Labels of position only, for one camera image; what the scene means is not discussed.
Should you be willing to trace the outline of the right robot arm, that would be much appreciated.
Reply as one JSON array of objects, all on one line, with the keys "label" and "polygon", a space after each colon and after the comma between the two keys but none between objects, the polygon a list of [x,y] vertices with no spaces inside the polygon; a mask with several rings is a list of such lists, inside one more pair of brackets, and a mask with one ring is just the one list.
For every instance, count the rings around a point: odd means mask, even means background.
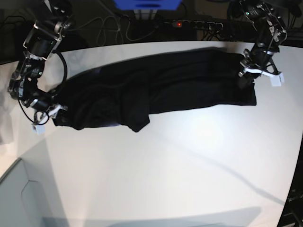
[{"label": "right robot arm", "polygon": [[[33,126],[43,126],[64,109],[53,100],[67,80],[67,63],[58,46],[72,25],[72,6],[67,0],[42,0],[31,9],[35,22],[23,42],[24,56],[12,73],[8,93],[17,100],[22,110],[34,109],[34,117],[30,120]],[[38,88],[37,83],[44,72],[46,60],[52,54],[56,54],[63,64],[63,78],[55,89],[45,92]]]}]

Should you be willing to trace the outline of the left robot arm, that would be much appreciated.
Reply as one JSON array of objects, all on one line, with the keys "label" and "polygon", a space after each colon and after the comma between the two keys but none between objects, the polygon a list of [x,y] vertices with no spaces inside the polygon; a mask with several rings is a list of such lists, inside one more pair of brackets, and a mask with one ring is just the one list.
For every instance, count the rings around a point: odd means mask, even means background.
[{"label": "left robot arm", "polygon": [[263,0],[231,0],[227,18],[232,19],[240,13],[252,22],[257,36],[252,49],[243,51],[238,87],[244,89],[262,75],[270,78],[273,87],[281,86],[284,76],[277,69],[273,56],[280,52],[279,46],[287,38],[284,22],[276,9]]}]

